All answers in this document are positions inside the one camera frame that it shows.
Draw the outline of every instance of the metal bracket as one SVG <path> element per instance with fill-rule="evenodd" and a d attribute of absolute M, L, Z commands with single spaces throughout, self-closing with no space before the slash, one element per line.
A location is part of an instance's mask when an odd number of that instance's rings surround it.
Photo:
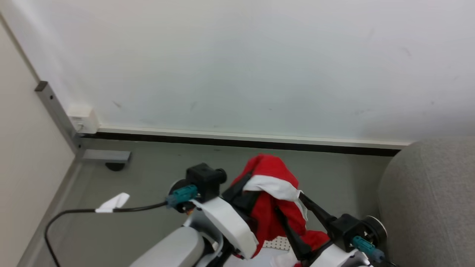
<path fill-rule="evenodd" d="M 35 88 L 35 92 L 39 96 L 46 110 L 48 110 L 49 115 L 55 122 L 56 127 L 58 127 L 59 131 L 62 133 L 67 144 L 71 147 L 74 154 L 76 154 L 79 149 L 82 148 L 81 137 L 76 132 L 76 129 L 56 98 L 55 92 L 53 92 L 53 89 L 51 89 L 48 82 L 45 81 L 40 81 L 38 86 Z"/>
<path fill-rule="evenodd" d="M 85 149 L 81 140 L 81 134 L 74 128 L 48 82 L 40 81 L 38 86 L 35 88 L 35 92 L 39 96 L 46 110 L 48 110 L 49 115 L 55 122 L 56 127 L 58 127 L 59 131 L 62 133 L 73 153 L 81 160 L 105 163 L 129 162 L 131 155 L 130 151 Z"/>

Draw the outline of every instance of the red cloth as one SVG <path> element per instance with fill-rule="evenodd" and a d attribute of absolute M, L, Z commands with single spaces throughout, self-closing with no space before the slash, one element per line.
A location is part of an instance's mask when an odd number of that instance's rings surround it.
<path fill-rule="evenodd" d="M 272 155 L 260 154 L 247 162 L 243 172 L 232 182 L 236 183 L 247 173 L 253 171 L 254 175 L 266 175 L 279 178 L 291 183 L 298 188 L 297 178 L 287 169 L 282 160 Z M 258 221 L 256 238 L 259 241 L 254 257 L 259 253 L 266 240 L 273 240 L 278 236 L 285 236 L 284 229 L 280 225 L 274 211 L 275 207 L 287 216 L 290 227 L 297 232 L 304 242 L 312 248 L 319 248 L 322 244 L 329 240 L 328 236 L 323 232 L 307 231 L 305 228 L 305 219 L 301 211 L 294 202 L 286 200 L 278 200 L 268 193 L 262 191 L 259 198 L 252 209 L 250 216 Z"/>

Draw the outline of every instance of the black rubber foot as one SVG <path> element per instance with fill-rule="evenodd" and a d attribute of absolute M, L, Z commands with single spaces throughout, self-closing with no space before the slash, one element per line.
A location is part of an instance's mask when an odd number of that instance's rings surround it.
<path fill-rule="evenodd" d="M 113 172 L 120 172 L 124 169 L 125 163 L 111 163 L 106 162 L 105 166 Z"/>

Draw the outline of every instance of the white polka dot fabric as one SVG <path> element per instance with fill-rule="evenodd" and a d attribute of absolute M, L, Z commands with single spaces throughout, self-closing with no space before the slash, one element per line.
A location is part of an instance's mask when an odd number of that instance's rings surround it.
<path fill-rule="evenodd" d="M 289 240 L 285 237 L 277 237 L 272 241 L 265 241 L 262 247 L 289 251 L 290 243 L 289 243 Z"/>

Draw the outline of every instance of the black trim strip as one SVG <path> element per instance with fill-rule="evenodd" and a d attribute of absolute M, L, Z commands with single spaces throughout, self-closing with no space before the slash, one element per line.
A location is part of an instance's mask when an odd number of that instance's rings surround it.
<path fill-rule="evenodd" d="M 355 155 L 371 155 L 393 157 L 400 150 L 386 148 L 368 148 L 368 147 L 350 147 L 350 146 L 333 146 L 333 145 L 317 145 L 317 144 L 297 144 L 297 143 L 276 143 L 261 141 L 241 141 L 241 140 L 225 140 L 211 138 L 195 138 L 195 137 L 177 137 L 164 135 L 147 135 L 147 134 L 130 134 L 130 133 L 95 133 L 87 134 L 84 138 L 107 139 L 107 140 L 127 140 L 127 141 L 145 141 L 145 142 L 164 142 L 164 143 L 189 143 L 189 144 L 205 144 L 220 146 L 236 146 L 236 147 L 253 147 L 262 149 L 282 149 L 312 152 L 328 152 Z"/>

